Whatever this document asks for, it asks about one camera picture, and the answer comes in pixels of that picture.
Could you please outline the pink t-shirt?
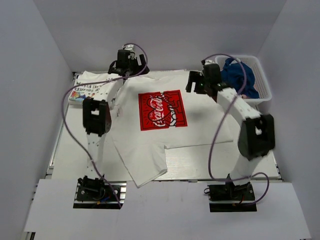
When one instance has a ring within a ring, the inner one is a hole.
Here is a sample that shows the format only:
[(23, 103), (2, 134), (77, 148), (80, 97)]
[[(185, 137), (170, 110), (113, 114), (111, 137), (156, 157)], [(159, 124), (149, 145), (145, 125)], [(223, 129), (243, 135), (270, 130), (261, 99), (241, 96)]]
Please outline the pink t-shirt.
[(243, 99), (251, 99), (251, 97), (249, 97), (249, 96), (247, 96), (247, 95), (245, 95), (245, 94), (242, 94), (241, 97), (242, 97)]

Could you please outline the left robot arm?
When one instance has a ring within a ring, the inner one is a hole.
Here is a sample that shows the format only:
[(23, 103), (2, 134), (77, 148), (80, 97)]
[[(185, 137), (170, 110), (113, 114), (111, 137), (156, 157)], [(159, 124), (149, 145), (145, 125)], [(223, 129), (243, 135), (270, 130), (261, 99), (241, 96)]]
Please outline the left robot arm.
[(120, 88), (131, 76), (145, 75), (150, 69), (143, 54), (136, 56), (133, 44), (127, 44), (117, 52), (117, 59), (108, 69), (106, 80), (97, 84), (98, 93), (82, 102), (82, 123), (87, 138), (86, 174), (94, 178), (103, 163), (104, 143), (112, 126), (111, 110)]

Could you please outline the white Coca-Cola t-shirt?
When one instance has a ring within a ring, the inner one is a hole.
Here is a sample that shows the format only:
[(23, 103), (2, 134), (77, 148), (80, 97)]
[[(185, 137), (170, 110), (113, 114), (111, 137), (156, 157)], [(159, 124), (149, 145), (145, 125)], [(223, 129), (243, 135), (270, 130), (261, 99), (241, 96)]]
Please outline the white Coca-Cola t-shirt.
[(186, 92), (188, 72), (128, 79), (117, 93), (111, 136), (137, 187), (167, 171), (167, 149), (232, 141), (224, 110), (205, 94)]

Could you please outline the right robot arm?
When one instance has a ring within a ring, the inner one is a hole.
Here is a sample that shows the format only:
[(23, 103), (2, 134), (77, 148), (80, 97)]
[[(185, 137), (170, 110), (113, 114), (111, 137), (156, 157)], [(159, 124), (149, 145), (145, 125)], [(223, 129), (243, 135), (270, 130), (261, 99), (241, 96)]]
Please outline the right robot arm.
[(224, 180), (226, 195), (236, 200), (244, 193), (253, 172), (263, 157), (275, 148), (274, 118), (251, 107), (238, 93), (222, 81), (220, 67), (203, 60), (202, 71), (191, 71), (186, 92), (207, 95), (220, 105), (225, 115), (231, 115), (240, 127), (238, 160)]

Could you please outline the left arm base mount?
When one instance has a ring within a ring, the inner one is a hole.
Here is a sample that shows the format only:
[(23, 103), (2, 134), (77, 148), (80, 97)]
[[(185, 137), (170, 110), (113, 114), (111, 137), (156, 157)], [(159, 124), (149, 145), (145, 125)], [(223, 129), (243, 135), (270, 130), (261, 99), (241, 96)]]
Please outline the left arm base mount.
[(120, 210), (125, 193), (124, 183), (109, 186), (102, 178), (92, 179), (85, 175), (77, 180), (73, 208)]

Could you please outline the navy blue t-shirt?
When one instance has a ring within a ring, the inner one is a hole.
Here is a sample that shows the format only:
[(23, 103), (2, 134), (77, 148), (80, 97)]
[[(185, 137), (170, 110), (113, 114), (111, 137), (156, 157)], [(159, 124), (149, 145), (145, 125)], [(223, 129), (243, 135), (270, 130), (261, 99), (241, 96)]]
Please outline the navy blue t-shirt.
[[(246, 74), (246, 85), (241, 95), (247, 95), (251, 99), (259, 99), (260, 95), (254, 87), (256, 79), (252, 69), (243, 62), (241, 62), (241, 65)], [(236, 60), (227, 58), (220, 74), (222, 81), (228, 83), (237, 92), (242, 88), (245, 77), (240, 64)]]

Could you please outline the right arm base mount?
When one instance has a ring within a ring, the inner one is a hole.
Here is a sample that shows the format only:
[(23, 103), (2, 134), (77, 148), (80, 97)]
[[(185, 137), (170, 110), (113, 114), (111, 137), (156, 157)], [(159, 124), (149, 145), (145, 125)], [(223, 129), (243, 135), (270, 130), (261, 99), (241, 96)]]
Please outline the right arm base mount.
[(242, 186), (234, 186), (232, 182), (211, 184), (204, 189), (208, 195), (211, 213), (256, 212), (255, 194), (249, 182)]

